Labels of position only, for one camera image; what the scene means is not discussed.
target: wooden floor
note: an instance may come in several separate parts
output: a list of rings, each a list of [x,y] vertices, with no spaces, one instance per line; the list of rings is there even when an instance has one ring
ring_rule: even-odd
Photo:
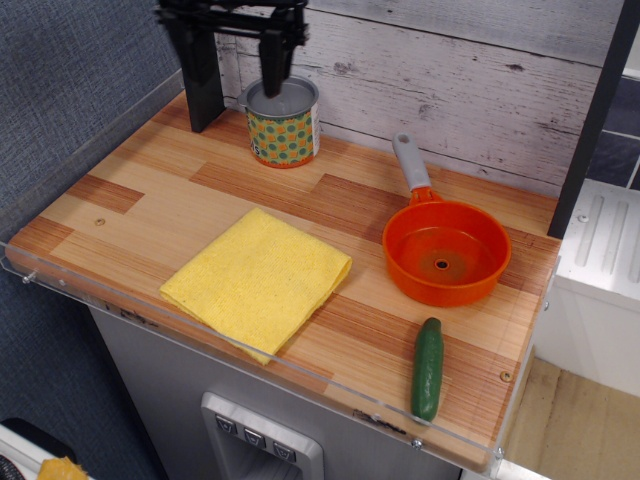
[[[505,452],[553,480],[640,479],[640,398],[534,359]]]

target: black pole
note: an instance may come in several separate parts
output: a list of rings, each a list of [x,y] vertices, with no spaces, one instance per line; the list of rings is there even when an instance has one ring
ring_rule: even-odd
[[[639,25],[640,1],[625,0],[549,226],[548,235],[551,237],[563,238],[567,230]]]

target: gray pan handle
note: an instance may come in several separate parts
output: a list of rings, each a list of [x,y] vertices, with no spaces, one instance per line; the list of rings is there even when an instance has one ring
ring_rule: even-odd
[[[238,95],[238,98],[236,100],[238,102],[238,105],[240,105],[243,108],[247,108],[247,105],[249,104],[248,97],[249,97],[249,89],[246,88],[240,95]]]
[[[424,160],[422,160],[422,155],[413,137],[408,133],[399,132],[394,135],[391,144],[400,162],[409,190],[430,187],[429,172],[427,172],[427,167],[424,164]]]

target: white appliance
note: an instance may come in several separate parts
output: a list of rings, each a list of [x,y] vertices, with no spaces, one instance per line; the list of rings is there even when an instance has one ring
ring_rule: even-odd
[[[0,455],[11,461],[26,480],[35,480],[43,460],[53,458],[46,450],[0,425]]]
[[[547,302],[536,357],[640,397],[640,192],[585,181]]]

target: wood grain surface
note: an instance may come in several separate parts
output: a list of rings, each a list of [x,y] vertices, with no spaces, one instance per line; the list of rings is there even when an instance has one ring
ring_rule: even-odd
[[[640,398],[533,361],[506,458],[553,480],[637,478]]]
[[[559,242],[545,236],[555,200],[430,166],[441,196],[485,209],[513,243],[512,261],[489,297],[435,308],[403,295],[385,269],[382,229],[409,198],[393,155],[323,136],[310,164],[280,170],[258,163],[248,143],[237,112],[192,133],[181,95],[25,226],[7,256],[16,268],[37,270],[56,286],[116,305],[269,378],[379,415],[394,434],[422,438],[427,450],[481,469],[512,394],[513,383],[500,374],[519,371],[556,261]],[[353,258],[337,292],[267,367],[184,318],[158,291],[255,206]],[[442,320],[445,336],[432,427],[406,413],[413,342],[430,316]]]

